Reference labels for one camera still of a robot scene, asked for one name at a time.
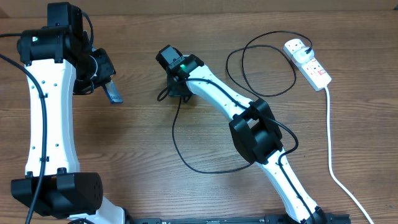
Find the blue Galaxy smartphone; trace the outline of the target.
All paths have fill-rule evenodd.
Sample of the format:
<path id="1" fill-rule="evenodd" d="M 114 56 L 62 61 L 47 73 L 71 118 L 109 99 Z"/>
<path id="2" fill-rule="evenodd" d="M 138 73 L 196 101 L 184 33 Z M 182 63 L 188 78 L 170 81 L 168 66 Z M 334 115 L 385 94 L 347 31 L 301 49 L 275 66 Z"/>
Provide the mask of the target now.
<path id="1" fill-rule="evenodd" d="M 111 80 L 110 82 L 102 85 L 106 96 L 108 97 L 110 103 L 112 104 L 121 104 L 123 103 L 123 98 L 120 95 L 115 83 Z"/>

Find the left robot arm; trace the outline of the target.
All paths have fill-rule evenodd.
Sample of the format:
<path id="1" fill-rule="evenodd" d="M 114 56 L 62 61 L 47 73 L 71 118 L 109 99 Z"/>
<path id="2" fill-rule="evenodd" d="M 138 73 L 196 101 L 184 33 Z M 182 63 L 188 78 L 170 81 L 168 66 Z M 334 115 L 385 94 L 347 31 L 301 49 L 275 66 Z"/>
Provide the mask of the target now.
<path id="1" fill-rule="evenodd" d="M 130 223 L 128 212 L 103 193 L 96 172 L 82 172 L 73 135 L 73 97 L 98 87 L 121 103 L 114 66 L 85 31 L 88 15 L 68 2 L 47 6 L 47 25 L 18 35 L 17 50 L 30 93 L 30 149 L 25 176 L 11 182 L 12 196 L 37 213 L 70 223 Z"/>

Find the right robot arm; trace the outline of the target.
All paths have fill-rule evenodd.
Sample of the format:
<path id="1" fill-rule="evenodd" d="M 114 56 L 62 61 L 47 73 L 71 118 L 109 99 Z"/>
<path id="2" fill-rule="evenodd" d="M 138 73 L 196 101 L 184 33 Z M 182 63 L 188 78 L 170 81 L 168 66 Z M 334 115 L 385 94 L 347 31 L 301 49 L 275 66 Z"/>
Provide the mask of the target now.
<path id="1" fill-rule="evenodd" d="M 249 164 L 257 164 L 279 194 L 292 223 L 326 223 L 326 215 L 306 193 L 292 170 L 282 144 L 282 131 L 295 134 L 275 120 L 270 106 L 261 98 L 252 100 L 223 83 L 197 56 L 183 55 L 167 45 L 156 56 L 170 80 L 158 99 L 183 88 L 180 100 L 197 95 L 228 120 L 233 144 Z"/>

